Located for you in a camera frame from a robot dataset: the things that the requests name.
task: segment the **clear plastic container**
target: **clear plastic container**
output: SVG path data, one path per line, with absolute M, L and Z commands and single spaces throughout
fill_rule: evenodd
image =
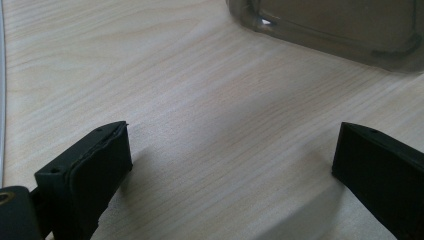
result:
M 254 31 L 390 71 L 424 72 L 424 0 L 227 0 Z

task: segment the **table surface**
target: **table surface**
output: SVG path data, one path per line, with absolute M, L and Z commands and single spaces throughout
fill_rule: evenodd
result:
M 224 0 L 4 1 L 5 185 L 126 120 L 93 239 L 394 239 L 331 176 L 343 121 L 424 151 L 423 76 L 254 33 Z

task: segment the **wooden table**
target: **wooden table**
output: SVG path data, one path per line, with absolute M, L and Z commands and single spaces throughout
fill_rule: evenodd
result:
M 424 151 L 423 76 L 246 30 L 224 0 L 4 1 L 5 185 L 126 120 L 93 239 L 394 239 L 335 180 L 340 123 Z

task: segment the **light wood grain surface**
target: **light wood grain surface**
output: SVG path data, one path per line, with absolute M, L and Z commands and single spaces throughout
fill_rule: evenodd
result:
M 340 123 L 424 151 L 424 82 L 238 26 L 224 0 L 4 0 L 5 185 L 126 120 L 93 239 L 394 239 L 335 180 Z

